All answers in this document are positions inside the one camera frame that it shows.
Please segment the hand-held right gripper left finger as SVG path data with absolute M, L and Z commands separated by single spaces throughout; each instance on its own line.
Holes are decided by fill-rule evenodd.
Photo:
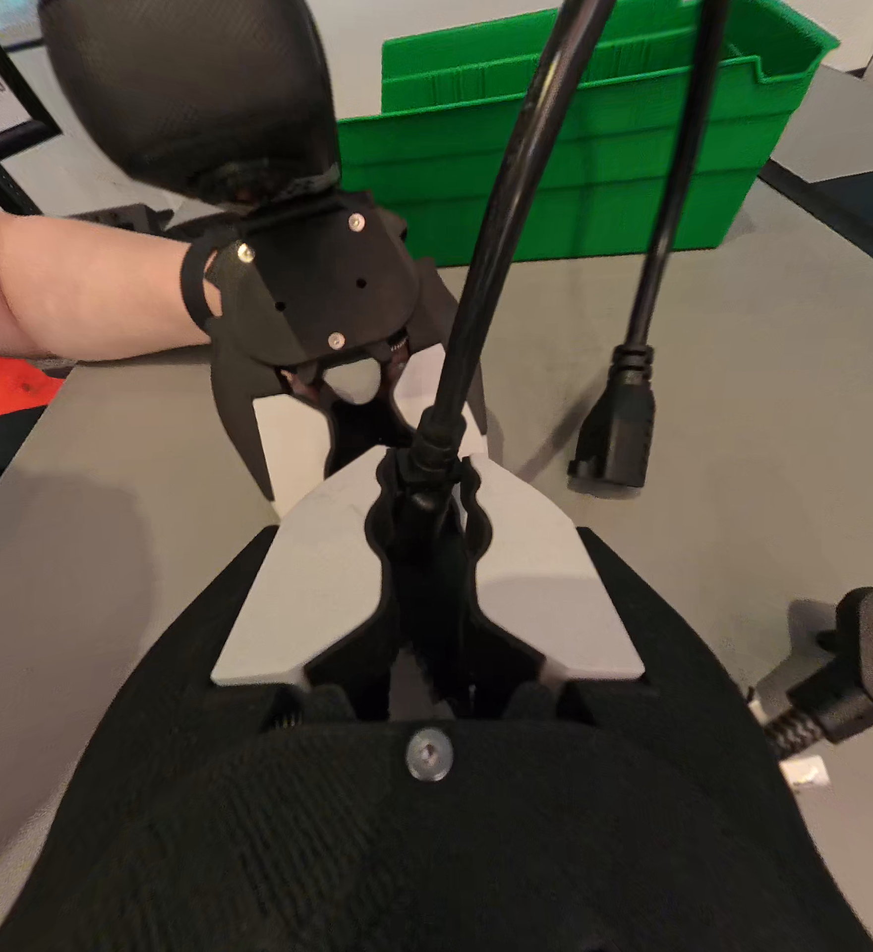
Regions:
M 386 454 L 367 450 L 282 516 L 213 667 L 215 685 L 351 686 L 393 665 L 394 605 L 367 535 Z

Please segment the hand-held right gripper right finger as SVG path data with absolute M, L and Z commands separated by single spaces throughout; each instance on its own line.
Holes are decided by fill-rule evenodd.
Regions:
M 483 615 L 542 657 L 540 681 L 637 681 L 633 646 L 573 521 L 487 455 L 468 461 L 491 537 L 477 559 Z

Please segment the green plastic bin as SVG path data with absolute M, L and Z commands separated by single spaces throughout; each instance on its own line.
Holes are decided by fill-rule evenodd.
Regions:
M 517 262 L 642 254 L 692 73 L 699 2 L 617 2 L 539 184 Z M 540 10 L 395 38 L 381 113 L 338 124 L 343 186 L 407 222 L 440 268 L 471 260 L 527 85 L 557 17 Z M 732 2 L 673 247 L 725 239 L 823 58 L 839 45 L 776 1 Z

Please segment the person's left forearm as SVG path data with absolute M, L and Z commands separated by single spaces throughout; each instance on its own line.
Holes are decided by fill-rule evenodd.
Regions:
M 110 362 L 204 346 L 182 298 L 186 248 L 0 211 L 0 356 Z

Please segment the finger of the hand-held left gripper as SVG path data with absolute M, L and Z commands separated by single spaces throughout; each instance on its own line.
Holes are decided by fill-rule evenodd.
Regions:
M 289 394 L 256 398 L 253 412 L 272 505 L 286 515 L 326 479 L 332 426 L 321 409 Z
M 419 426 L 423 412 L 434 401 L 446 352 L 442 344 L 412 354 L 395 384 L 395 410 L 408 427 Z M 466 431 L 459 455 L 489 454 L 488 416 L 481 366 L 478 365 L 463 411 Z

